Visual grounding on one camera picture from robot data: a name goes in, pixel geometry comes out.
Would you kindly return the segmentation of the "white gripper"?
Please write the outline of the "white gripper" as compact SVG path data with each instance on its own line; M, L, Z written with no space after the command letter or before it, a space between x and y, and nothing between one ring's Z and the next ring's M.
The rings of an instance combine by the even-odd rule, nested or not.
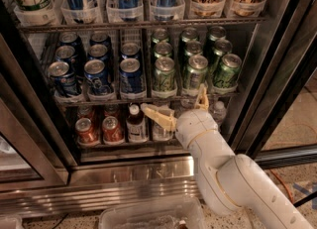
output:
M212 115L205 111L209 109L209 99L207 88L203 83L200 84L194 108L185 111L176 119L173 116L173 111L169 108L164 109L147 103L141 104L141 110L148 118L167 131L173 132L176 129L175 137L184 149L187 149L190 143L199 135L218 130L218 125Z

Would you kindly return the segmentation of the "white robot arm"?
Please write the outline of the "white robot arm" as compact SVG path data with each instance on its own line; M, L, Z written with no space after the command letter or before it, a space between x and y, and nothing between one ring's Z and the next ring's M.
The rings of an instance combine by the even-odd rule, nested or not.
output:
M229 215L249 207L266 229L314 229L254 160L233 152L208 107L206 87L201 85L194 107L179 117L169 108L147 103L141 110L174 132L190 153L199 191L214 213Z

